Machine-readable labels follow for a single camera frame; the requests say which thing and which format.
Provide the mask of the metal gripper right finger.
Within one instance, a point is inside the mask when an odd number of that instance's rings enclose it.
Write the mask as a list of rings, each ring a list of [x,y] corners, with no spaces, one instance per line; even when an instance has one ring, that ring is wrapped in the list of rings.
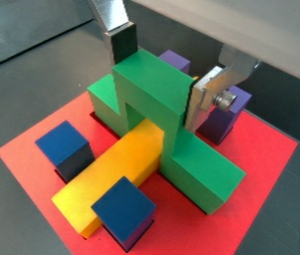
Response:
[[[183,126],[190,132],[206,120],[211,107],[224,112],[230,109],[235,95],[228,88],[249,78],[261,61],[228,45],[222,45],[218,63],[220,67],[215,66],[190,85],[183,120]]]

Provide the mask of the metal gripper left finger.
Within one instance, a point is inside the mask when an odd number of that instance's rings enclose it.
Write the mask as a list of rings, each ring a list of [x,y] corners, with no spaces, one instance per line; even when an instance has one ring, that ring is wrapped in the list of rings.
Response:
[[[136,24],[128,19],[123,0],[87,0],[101,28],[111,65],[138,50]]]

